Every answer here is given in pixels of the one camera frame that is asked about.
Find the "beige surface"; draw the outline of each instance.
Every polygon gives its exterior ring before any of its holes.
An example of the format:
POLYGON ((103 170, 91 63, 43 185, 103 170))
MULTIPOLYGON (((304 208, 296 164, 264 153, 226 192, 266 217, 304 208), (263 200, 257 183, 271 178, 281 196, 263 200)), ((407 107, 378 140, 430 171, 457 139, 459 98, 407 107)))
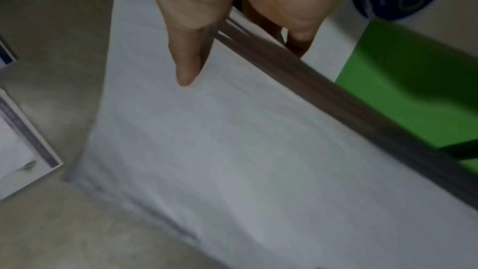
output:
MULTIPOLYGON (((68 167, 97 110, 113 0, 0 0, 18 55, 3 87, 68 167)), ((65 168, 0 202, 1 269, 216 268, 193 249, 60 181, 65 168)))

